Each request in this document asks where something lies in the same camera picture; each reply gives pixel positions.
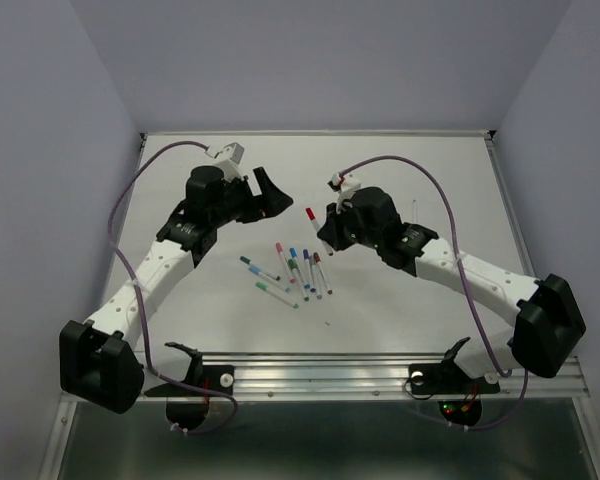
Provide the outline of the dark red cap marker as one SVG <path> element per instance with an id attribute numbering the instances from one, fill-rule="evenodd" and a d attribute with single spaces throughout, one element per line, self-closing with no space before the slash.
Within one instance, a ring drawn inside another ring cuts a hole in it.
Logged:
<path id="1" fill-rule="evenodd" d="M 324 286 L 325 286 L 327 294 L 328 295 L 332 295 L 333 294 L 333 289 L 331 287 L 331 283 L 330 283 L 330 281 L 328 279 L 328 276 L 326 274 L 326 270 L 324 268 L 324 264 L 323 264 L 323 262 L 321 260 L 321 257 L 319 256 L 318 252 L 314 252 L 313 253 L 313 258 L 314 258 L 314 262 L 315 262 L 315 264 L 316 264 L 316 266 L 317 266 L 317 268 L 318 268 L 318 270 L 320 272 L 320 275 L 321 275 L 322 281 L 324 283 Z"/>

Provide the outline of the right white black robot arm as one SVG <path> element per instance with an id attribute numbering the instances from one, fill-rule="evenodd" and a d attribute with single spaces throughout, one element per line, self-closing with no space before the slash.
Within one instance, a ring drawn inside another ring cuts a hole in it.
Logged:
<path id="1" fill-rule="evenodd" d="M 454 252 L 435 231 L 403 221 L 392 198 L 378 187 L 359 189 L 328 204 L 317 236 L 335 251 L 355 244 L 370 248 L 387 266 L 462 294 L 508 325 L 508 330 L 485 340 L 463 338 L 448 350 L 440 378 L 452 390 L 462 390 L 497 369 L 523 368 L 553 378 L 586 331 L 565 279 L 518 275 Z"/>

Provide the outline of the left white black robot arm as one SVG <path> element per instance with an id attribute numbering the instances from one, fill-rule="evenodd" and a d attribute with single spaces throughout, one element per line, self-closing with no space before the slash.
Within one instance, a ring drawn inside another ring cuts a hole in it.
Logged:
<path id="1" fill-rule="evenodd" d="M 133 267 L 113 297 L 85 321 L 70 321 L 59 335 L 62 389 L 115 413 L 128 411 L 147 372 L 157 370 L 149 346 L 148 322 L 172 290 L 215 245 L 220 228 L 274 218 L 293 203 L 265 169 L 254 171 L 260 188 L 246 177 L 215 165 L 196 167 L 185 197 L 158 231 L 144 260 Z"/>

